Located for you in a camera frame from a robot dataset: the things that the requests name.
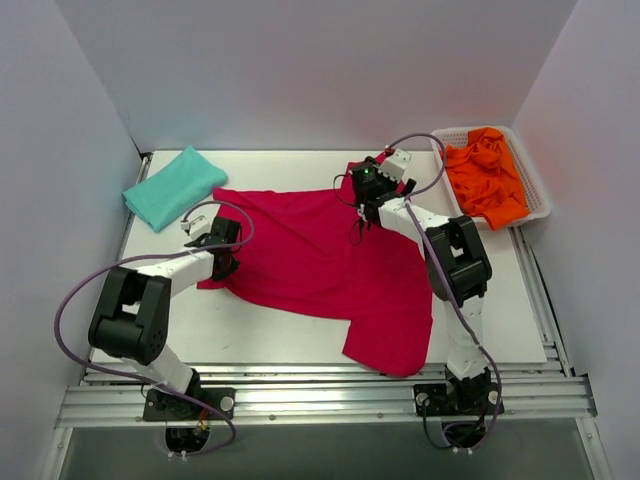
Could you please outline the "red t shirt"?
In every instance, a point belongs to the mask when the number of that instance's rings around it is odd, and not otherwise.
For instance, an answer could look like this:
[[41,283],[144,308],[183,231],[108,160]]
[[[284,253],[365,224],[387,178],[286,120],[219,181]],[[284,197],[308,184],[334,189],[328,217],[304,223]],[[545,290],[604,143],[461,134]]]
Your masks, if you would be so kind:
[[221,216],[254,227],[237,270],[199,291],[228,291],[260,307],[348,322],[341,352],[383,374],[407,377],[425,364],[432,333],[432,289],[418,246],[380,227],[359,234],[351,163],[296,152],[250,167],[262,187],[238,179],[215,186]]

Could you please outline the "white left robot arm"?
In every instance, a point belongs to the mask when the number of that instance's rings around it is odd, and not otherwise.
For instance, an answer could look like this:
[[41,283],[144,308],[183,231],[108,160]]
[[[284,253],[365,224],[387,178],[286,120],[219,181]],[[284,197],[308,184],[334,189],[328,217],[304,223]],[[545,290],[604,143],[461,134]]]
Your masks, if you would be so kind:
[[241,234],[238,221],[200,216],[187,227],[190,241],[181,257],[134,269],[118,266],[106,275],[89,344],[169,387],[165,405],[179,419],[200,411],[202,395],[199,375],[167,345],[171,299],[201,281],[234,273],[239,262],[230,245]]

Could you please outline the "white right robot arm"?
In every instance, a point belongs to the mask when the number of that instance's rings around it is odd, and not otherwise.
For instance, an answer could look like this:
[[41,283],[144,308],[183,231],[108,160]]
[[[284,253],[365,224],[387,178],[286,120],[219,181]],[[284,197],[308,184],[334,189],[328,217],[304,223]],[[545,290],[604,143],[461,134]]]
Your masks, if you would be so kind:
[[455,412],[469,411],[480,400],[472,380],[491,362],[483,345],[483,307],[492,266],[478,229],[468,216],[450,217],[415,205],[411,187],[400,183],[411,155],[396,150],[348,167],[354,206],[362,219],[412,240],[425,260],[432,291],[445,303],[448,351],[446,369],[456,380],[444,388]]

